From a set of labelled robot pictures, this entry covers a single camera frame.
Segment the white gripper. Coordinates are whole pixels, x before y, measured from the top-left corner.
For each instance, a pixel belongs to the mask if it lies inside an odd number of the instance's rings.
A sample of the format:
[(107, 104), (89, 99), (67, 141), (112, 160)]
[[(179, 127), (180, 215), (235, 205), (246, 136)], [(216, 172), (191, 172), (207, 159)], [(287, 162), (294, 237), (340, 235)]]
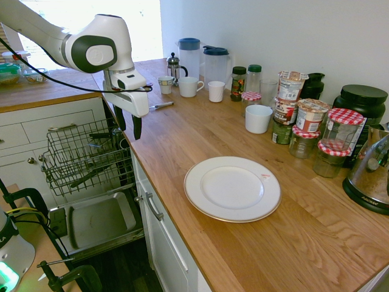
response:
[(139, 140), (142, 134), (141, 117), (149, 113), (147, 93), (138, 91), (115, 91), (104, 92), (103, 96), (106, 101), (114, 105), (117, 124), (122, 131), (126, 130), (126, 122), (122, 110), (132, 114), (133, 135), (135, 140)]

